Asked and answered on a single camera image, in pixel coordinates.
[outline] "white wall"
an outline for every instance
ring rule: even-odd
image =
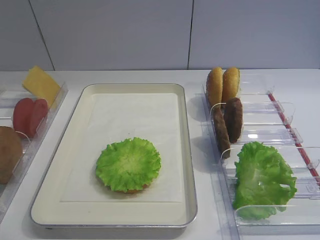
[[[320,0],[195,0],[190,69],[320,68]]]
[[[31,0],[56,70],[187,69],[192,0]]]
[[[27,0],[0,0],[0,71],[52,70]]]

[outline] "red strip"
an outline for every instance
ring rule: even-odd
[[[285,128],[286,128],[286,129],[291,129],[290,124],[289,124],[289,123],[286,123],[286,117],[285,117],[284,113],[283,113],[282,111],[280,111],[280,106],[279,106],[279,104],[276,102],[276,99],[275,99],[275,97],[273,96],[273,94],[272,94],[272,93],[269,93],[268,96],[269,96],[270,101],[275,102],[275,107],[276,107],[277,110],[278,110],[278,114],[279,114],[280,119],[281,119],[281,121],[283,122]],[[310,165],[309,165],[309,164],[311,163],[310,158],[308,157],[305,149],[304,149],[304,148],[301,148],[301,147],[302,147],[301,143],[296,143],[295,146],[296,146],[296,147],[299,147],[299,148],[298,148],[298,151],[299,151],[301,157],[303,158],[305,164],[306,164],[307,166],[310,166]],[[320,177],[319,177],[319,174],[318,174],[317,170],[314,169],[313,167],[311,167],[311,168],[308,167],[308,169],[309,169],[311,175],[315,178],[318,186],[320,186]]]

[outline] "green lettuce leaf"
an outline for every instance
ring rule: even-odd
[[[237,155],[234,209],[248,205],[286,205],[297,189],[296,177],[283,157],[273,146],[259,142],[243,145]],[[266,219],[285,211],[285,207],[257,206],[244,207],[237,215],[248,220]]]
[[[148,140],[134,137],[107,145],[95,174],[112,191],[142,190],[159,175],[161,158]]]

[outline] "cheese slice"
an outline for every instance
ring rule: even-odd
[[[60,90],[56,81],[38,66],[29,70],[22,86],[36,97],[45,99],[49,108],[54,103]]]

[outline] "tomato slice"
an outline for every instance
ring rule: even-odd
[[[15,131],[28,135],[28,125],[34,105],[34,101],[28,97],[17,102],[13,110],[13,129]],[[26,138],[23,134],[18,133],[18,135],[23,139]]]
[[[48,104],[45,99],[37,99],[34,102],[34,107],[29,119],[27,135],[30,138],[33,138],[37,133],[37,128],[42,121],[47,120],[47,113],[48,113]]]

